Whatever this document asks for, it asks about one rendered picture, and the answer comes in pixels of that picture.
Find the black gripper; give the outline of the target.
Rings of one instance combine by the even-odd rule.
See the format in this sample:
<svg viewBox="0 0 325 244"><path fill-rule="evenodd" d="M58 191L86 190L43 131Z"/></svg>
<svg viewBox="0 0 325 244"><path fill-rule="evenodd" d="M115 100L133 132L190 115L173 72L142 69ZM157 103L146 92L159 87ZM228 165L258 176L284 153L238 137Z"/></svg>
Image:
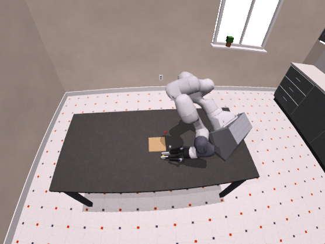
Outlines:
<svg viewBox="0 0 325 244"><path fill-rule="evenodd" d="M181 151L182 150L182 151ZM189 156L189 148L185 148L185 152L182 146L174 149L170 149L169 152L162 152L163 155L176 154L172 156L161 156L162 159L169 159L170 161L179 161L182 162L184 158L191 158ZM180 157L180 159L178 159Z"/></svg>

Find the tan mat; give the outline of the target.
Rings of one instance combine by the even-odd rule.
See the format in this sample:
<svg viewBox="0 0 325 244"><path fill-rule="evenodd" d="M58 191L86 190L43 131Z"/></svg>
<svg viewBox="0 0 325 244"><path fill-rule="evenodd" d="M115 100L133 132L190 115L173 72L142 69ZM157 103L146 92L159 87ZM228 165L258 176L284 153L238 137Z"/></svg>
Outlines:
<svg viewBox="0 0 325 244"><path fill-rule="evenodd" d="M149 152L166 151L165 137L148 138Z"/></svg>

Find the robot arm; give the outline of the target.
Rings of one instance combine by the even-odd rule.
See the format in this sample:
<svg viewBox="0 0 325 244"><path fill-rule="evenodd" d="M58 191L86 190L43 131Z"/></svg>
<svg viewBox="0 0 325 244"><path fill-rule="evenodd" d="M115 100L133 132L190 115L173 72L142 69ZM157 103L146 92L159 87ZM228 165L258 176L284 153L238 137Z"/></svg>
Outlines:
<svg viewBox="0 0 325 244"><path fill-rule="evenodd" d="M213 99L203 98L214 88L211 79L198 80L189 72L180 73L178 80L167 84L165 88L168 97L175 102L176 110L183 123L193 124L195 127L194 147L189 149L191 159L210 157L215 154L215 146L208 141L209 131L197 114L194 103L198 104L206 113L214 131L224 128L238 118L230 111L223 111Z"/></svg>

